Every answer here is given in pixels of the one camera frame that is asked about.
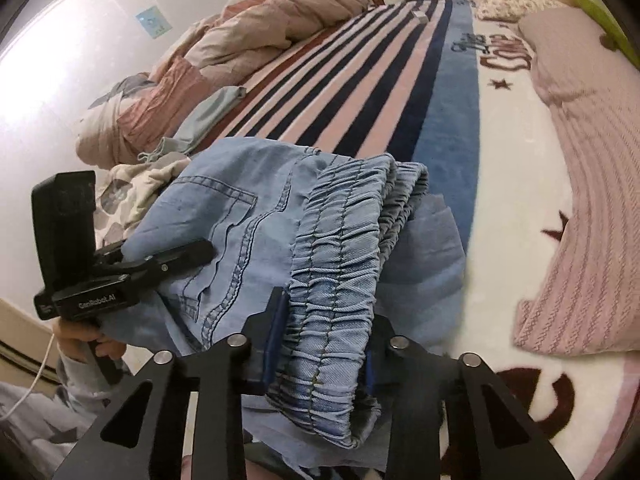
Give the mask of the person's left hand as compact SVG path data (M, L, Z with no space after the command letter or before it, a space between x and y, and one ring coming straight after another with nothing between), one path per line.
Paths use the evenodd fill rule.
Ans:
M95 344L94 353L99 358L120 360L127 350L127 345L107 337L98 328L78 322L70 322L57 318L52 324L52 332L58 344L58 351L68 358L87 362L85 346Z

